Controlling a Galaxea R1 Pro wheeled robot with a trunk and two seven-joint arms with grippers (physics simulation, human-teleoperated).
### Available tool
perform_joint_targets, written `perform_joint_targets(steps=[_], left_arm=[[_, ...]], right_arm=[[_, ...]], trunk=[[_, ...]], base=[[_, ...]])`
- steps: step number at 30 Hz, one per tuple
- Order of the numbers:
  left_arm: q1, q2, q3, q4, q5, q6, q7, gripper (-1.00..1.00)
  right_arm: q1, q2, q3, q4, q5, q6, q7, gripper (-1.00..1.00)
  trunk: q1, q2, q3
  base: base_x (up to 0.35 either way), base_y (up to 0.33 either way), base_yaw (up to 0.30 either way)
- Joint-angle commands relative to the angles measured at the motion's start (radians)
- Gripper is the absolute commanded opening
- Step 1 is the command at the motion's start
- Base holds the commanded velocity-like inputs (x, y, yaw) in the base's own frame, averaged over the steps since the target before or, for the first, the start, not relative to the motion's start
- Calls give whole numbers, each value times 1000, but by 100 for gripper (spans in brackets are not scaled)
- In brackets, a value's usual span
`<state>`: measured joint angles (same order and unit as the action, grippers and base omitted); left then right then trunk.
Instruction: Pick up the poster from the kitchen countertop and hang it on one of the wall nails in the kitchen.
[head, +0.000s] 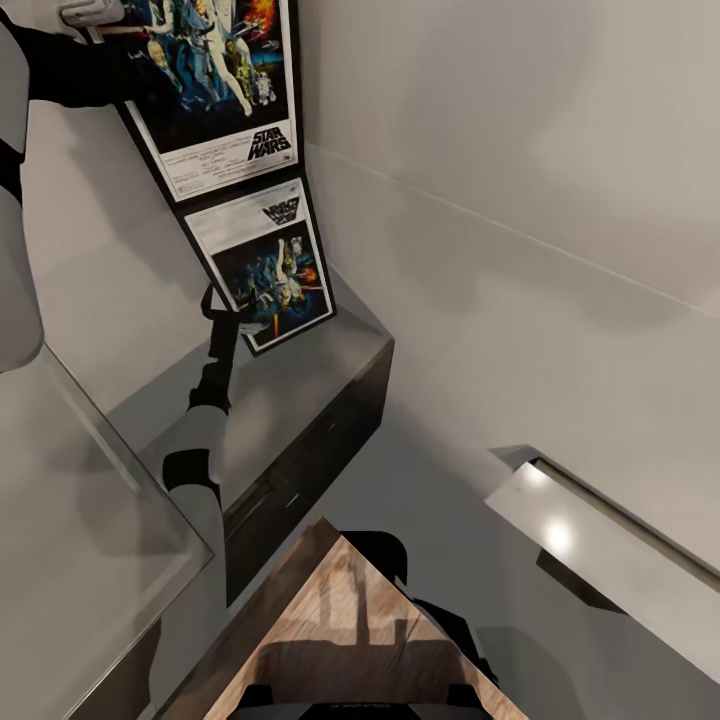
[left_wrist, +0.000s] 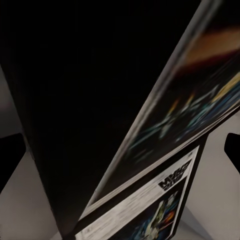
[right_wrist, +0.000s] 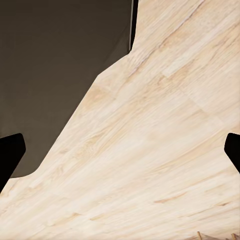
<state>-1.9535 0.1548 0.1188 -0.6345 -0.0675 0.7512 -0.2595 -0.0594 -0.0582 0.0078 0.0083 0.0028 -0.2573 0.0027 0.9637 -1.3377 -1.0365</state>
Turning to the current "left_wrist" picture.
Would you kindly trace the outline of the poster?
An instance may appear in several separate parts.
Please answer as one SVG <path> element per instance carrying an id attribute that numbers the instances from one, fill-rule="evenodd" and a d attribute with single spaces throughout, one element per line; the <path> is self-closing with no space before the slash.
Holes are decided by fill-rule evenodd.
<path id="1" fill-rule="evenodd" d="M 63 238 L 240 111 L 240 0 L 0 0 L 0 64 Z"/>

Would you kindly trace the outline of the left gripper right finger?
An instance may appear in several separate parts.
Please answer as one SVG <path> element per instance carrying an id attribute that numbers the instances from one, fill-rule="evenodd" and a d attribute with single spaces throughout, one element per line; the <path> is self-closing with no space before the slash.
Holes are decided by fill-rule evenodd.
<path id="1" fill-rule="evenodd" d="M 240 135 L 228 133 L 224 151 L 240 173 Z"/>

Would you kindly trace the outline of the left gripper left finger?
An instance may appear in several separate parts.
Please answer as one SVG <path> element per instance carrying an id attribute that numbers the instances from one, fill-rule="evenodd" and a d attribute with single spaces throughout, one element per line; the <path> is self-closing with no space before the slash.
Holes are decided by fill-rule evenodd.
<path id="1" fill-rule="evenodd" d="M 26 152 L 22 133 L 0 138 L 0 193 Z"/>

